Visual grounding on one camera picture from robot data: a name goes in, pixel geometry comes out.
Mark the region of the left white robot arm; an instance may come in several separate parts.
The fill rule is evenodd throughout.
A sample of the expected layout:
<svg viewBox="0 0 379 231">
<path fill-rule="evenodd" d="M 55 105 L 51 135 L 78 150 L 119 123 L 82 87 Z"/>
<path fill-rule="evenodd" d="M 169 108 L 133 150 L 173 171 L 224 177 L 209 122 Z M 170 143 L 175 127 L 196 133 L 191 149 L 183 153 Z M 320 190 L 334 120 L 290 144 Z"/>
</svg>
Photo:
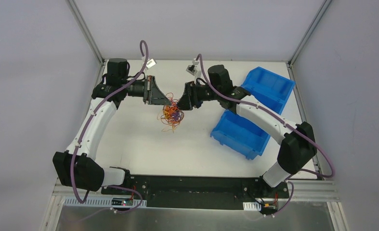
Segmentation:
<svg viewBox="0 0 379 231">
<path fill-rule="evenodd" d="M 133 81 L 129 75 L 130 63 L 123 58 L 107 62 L 107 73 L 93 89 L 88 114 L 77 135 L 64 152 L 56 152 L 52 162 L 60 183 L 96 192 L 113 185 L 119 194 L 128 194 L 132 182 L 127 170 L 120 167 L 102 167 L 96 163 L 99 143 L 104 131 L 121 102 L 127 97 L 139 97 L 147 105 L 169 105 L 170 101 L 156 84 L 156 78 L 138 72 L 143 79 Z"/>
</svg>

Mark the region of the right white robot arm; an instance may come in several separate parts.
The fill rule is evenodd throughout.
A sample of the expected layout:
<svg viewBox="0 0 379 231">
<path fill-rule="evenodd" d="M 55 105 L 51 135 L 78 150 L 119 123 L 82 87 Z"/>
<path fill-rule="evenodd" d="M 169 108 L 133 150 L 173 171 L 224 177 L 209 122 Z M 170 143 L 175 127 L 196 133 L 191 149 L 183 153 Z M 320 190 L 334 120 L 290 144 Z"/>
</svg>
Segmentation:
<svg viewBox="0 0 379 231">
<path fill-rule="evenodd" d="M 278 185 L 298 173 L 317 153 L 314 132 L 307 122 L 297 124 L 281 117 L 259 101 L 246 89 L 233 85 L 228 70 L 222 64 L 208 69 L 204 85 L 187 82 L 177 102 L 182 111 L 199 108 L 203 102 L 218 101 L 220 106 L 268 133 L 279 144 L 276 162 L 260 177 L 259 193 L 271 197 Z"/>
</svg>

